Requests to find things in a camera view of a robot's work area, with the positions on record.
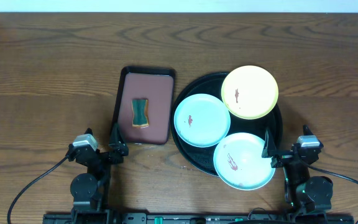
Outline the green and yellow sponge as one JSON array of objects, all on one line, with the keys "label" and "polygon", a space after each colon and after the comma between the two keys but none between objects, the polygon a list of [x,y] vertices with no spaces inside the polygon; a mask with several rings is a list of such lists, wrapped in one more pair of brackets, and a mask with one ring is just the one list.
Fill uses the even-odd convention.
[{"label": "green and yellow sponge", "polygon": [[132,100],[132,126],[134,128],[146,128],[149,126],[148,99]]}]

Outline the yellow plate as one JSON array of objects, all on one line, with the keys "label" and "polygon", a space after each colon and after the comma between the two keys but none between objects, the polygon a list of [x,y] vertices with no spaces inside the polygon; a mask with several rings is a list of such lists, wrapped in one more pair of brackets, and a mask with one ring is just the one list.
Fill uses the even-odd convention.
[{"label": "yellow plate", "polygon": [[259,119],[276,106],[278,84],[266,69],[255,65],[242,66],[225,77],[221,99],[234,116]]}]

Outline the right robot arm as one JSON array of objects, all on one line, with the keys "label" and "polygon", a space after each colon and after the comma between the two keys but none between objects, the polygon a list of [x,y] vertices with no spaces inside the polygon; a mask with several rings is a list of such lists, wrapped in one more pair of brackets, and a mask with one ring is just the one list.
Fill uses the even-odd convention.
[{"label": "right robot arm", "polygon": [[272,160],[271,167],[284,171],[285,201],[291,205],[285,216],[292,223],[298,217],[326,218],[326,210],[331,209],[332,180],[325,176],[312,177],[309,172],[309,166],[319,159],[323,147],[306,125],[303,126],[303,135],[289,151],[277,149],[270,129],[265,130],[262,157]]}]

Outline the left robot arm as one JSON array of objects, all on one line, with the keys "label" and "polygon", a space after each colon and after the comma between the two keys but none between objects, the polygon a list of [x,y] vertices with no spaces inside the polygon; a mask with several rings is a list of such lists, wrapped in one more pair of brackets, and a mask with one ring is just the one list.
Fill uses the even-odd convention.
[{"label": "left robot arm", "polygon": [[110,151],[101,152],[90,128],[68,147],[68,160],[87,168],[87,172],[76,176],[70,185],[73,196],[71,222],[74,224],[122,223],[122,215],[108,205],[111,166],[123,163],[129,154],[117,123],[112,126],[109,147]]}]

